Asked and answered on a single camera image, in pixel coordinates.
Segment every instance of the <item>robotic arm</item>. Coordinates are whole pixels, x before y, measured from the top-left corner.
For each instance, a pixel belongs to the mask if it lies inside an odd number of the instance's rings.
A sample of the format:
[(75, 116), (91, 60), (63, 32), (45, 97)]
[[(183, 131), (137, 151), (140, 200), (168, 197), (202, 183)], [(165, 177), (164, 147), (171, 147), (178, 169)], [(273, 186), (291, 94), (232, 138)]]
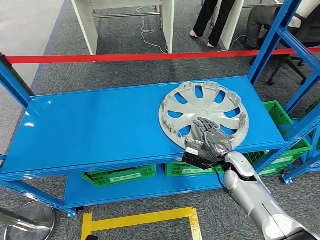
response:
[(320, 235), (282, 210), (248, 159), (240, 152), (232, 151), (228, 136), (217, 124), (205, 118), (193, 123), (199, 136), (202, 136), (202, 141), (186, 138), (183, 161), (202, 169), (223, 166), (225, 188), (264, 239), (320, 240)]

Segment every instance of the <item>seated person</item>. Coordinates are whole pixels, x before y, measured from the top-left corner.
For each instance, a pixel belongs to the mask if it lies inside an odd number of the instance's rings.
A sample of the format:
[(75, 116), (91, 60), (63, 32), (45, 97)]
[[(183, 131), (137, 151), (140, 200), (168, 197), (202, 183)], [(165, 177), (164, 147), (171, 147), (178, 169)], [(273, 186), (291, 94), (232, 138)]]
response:
[[(318, 5), (320, 5), (320, 0), (302, 0), (296, 12), (297, 16), (294, 16), (288, 27), (300, 28), (301, 26), (300, 18), (307, 18)], [(279, 6), (256, 6), (252, 9), (248, 20), (245, 45), (250, 50), (257, 50), (259, 48), (258, 37), (263, 25), (272, 25), (279, 10)]]
[[(235, 0), (222, 0), (219, 16), (208, 40), (208, 47), (214, 48), (218, 45), (221, 34), (223, 34), (223, 31), (235, 2)], [(207, 24), (216, 9), (217, 3), (218, 3), (218, 0), (205, 0), (198, 15), (198, 20), (189, 35), (195, 38), (202, 37), (207, 27)]]

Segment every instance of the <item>black pants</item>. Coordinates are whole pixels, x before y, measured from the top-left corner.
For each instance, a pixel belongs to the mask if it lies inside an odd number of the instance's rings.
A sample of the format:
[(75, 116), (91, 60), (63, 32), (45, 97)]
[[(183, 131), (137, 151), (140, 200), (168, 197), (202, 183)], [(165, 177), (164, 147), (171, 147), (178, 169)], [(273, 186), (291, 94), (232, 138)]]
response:
[(258, 37), (263, 25), (272, 25), (278, 6), (256, 6), (248, 19), (246, 44), (251, 49), (259, 46)]
[[(219, 43), (219, 40), (223, 34), (223, 29), (228, 17), (229, 16), (230, 11), (232, 9), (235, 0), (222, 0), (221, 7), (220, 8), (219, 16), (217, 17), (217, 22), (214, 25), (214, 28), (212, 30), (209, 36), (209, 43), (214, 47), (217, 47)], [(198, 17), (195, 25), (193, 28), (193, 31), (198, 37), (202, 37), (207, 25), (214, 14), (214, 9), (218, 3), (218, 0), (205, 0), (201, 9), (200, 14)]]

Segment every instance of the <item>yellow floor tape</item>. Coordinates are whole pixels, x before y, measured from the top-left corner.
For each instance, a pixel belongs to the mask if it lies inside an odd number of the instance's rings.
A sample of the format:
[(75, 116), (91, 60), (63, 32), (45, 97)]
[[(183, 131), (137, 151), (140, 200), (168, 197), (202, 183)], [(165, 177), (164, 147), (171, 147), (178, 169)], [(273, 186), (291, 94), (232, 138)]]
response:
[(92, 212), (83, 214), (82, 240), (86, 240), (92, 232), (124, 228), (129, 226), (151, 224), (174, 219), (189, 218), (193, 240), (202, 240), (197, 210), (184, 207), (174, 210), (157, 211), (133, 216), (117, 217), (99, 221), (92, 221)]

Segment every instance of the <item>green plastic crate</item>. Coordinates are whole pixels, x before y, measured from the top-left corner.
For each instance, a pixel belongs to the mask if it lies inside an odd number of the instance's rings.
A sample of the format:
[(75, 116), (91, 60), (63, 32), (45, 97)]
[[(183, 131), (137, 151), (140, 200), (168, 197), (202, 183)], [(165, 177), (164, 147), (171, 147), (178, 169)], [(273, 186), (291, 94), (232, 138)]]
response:
[[(223, 173), (221, 166), (216, 166), (215, 169), (218, 173)], [(215, 172), (212, 168), (203, 170), (183, 161), (169, 162), (165, 164), (165, 175), (167, 177), (196, 176), (203, 174), (215, 174)]]
[(146, 165), (109, 171), (85, 172), (82, 173), (82, 176), (96, 188), (102, 188), (114, 184), (154, 177), (156, 175), (156, 165)]
[[(305, 112), (301, 114), (301, 116), (299, 117), (299, 119), (301, 121), (303, 118), (305, 118), (306, 115), (308, 115), (309, 112), (312, 111), (314, 108), (320, 104), (320, 98), (312, 103), (312, 105), (308, 107)], [(320, 151), (320, 138), (318, 139), (317, 148)]]
[(279, 167), (279, 168), (272, 168), (272, 169), (266, 169), (264, 171), (262, 171), (259, 174), (260, 177), (267, 177), (267, 176), (272, 176), (272, 175), (275, 175), (278, 172), (280, 172), (281, 170), (285, 168), (285, 166), (284, 167)]
[[(278, 101), (269, 101), (263, 103), (266, 109), (269, 112), (271, 118), (277, 126), (282, 125), (293, 125), (294, 122), (278, 102)], [(281, 129), (279, 130), (283, 136), (290, 132), (290, 129)], [(303, 138), (301, 141), (298, 142), (295, 146), (292, 147), (290, 150), (286, 151), (278, 159), (274, 161), (272, 164), (266, 168), (265, 171), (261, 172), (260, 175), (270, 176), (280, 172), (281, 170), (290, 165), (295, 160), (300, 158), (303, 153), (308, 152), (312, 149), (312, 146), (305, 138)], [(253, 166), (257, 164), (259, 159), (262, 156), (268, 154), (267, 151), (260, 151), (260, 152), (253, 152), (247, 153), (245, 157), (249, 160)]]

